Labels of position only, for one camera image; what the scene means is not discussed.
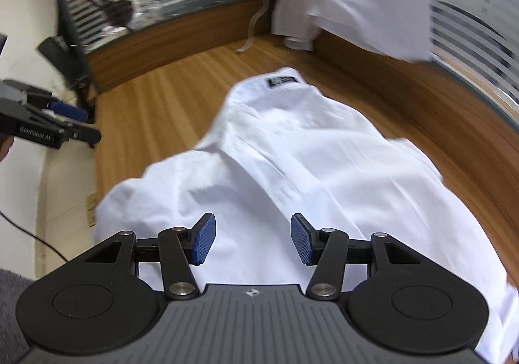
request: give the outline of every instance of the wooden panel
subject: wooden panel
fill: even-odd
[[[494,245],[500,246],[505,266],[517,267],[519,135],[515,129],[433,64],[410,64],[369,53],[327,32],[315,49],[318,56],[382,96],[449,156],[465,175],[465,182],[458,182],[454,191],[467,206],[472,204],[472,212]],[[511,273],[519,283],[517,269]]]
[[[323,52],[323,42],[326,41],[318,41],[317,44],[320,54]],[[401,70],[395,70],[388,76],[372,76],[370,72],[367,75],[378,79],[378,85],[386,85],[389,94],[408,90],[407,101],[420,102],[422,105],[407,106],[403,103],[397,106],[394,101],[385,98],[382,90],[374,90],[367,83],[347,75],[317,55],[286,49],[280,38],[259,37],[250,50],[237,54],[235,50],[242,43],[231,43],[186,57],[135,78],[98,98],[98,126],[103,133],[103,141],[96,151],[100,196],[127,178],[140,177],[148,165],[191,149],[208,130],[227,92],[235,83],[260,73],[291,66],[326,96],[359,110],[384,136],[407,137],[425,152],[444,176],[445,185],[482,224],[507,268],[511,281],[519,281],[519,233],[516,218],[504,212],[499,197],[494,197],[481,178],[475,178],[468,171],[469,167],[465,166],[471,157],[480,155],[480,160],[487,160],[492,169],[495,168],[492,164],[501,163],[501,159],[498,159],[501,156],[508,155],[509,161],[512,160],[517,136],[510,133],[510,129],[489,108],[435,69],[428,72],[435,79],[446,79],[442,84],[445,88],[450,87],[448,93],[457,94],[460,105],[473,105],[474,109],[465,111],[470,116],[454,115],[460,105],[451,99],[453,95],[440,96],[438,93],[433,99],[427,100],[428,96],[433,96],[434,91],[438,90],[402,86],[402,82],[411,77]],[[362,56],[353,58],[342,54],[342,58],[348,62],[360,62]],[[361,67],[373,67],[370,62],[361,64]],[[421,91],[425,91],[424,96],[420,96]],[[411,118],[418,115],[414,111],[420,108],[426,108],[423,119],[431,123],[419,123]],[[447,128],[438,127],[437,131],[445,131],[457,137],[460,146],[471,144],[474,138],[478,141],[475,145],[471,144],[474,150],[465,162],[463,157],[454,156],[447,145],[432,137],[422,125],[435,129],[440,123],[445,123]],[[486,141],[496,145],[487,146],[472,130],[465,132],[464,126],[468,123],[474,123],[476,127],[493,128],[494,138]],[[504,139],[509,139],[510,143],[498,143]],[[508,153],[501,154],[501,148]]]
[[[103,46],[87,56],[102,91],[180,58],[247,37],[248,22],[263,0],[245,0],[165,21]],[[256,24],[268,33],[269,15]]]

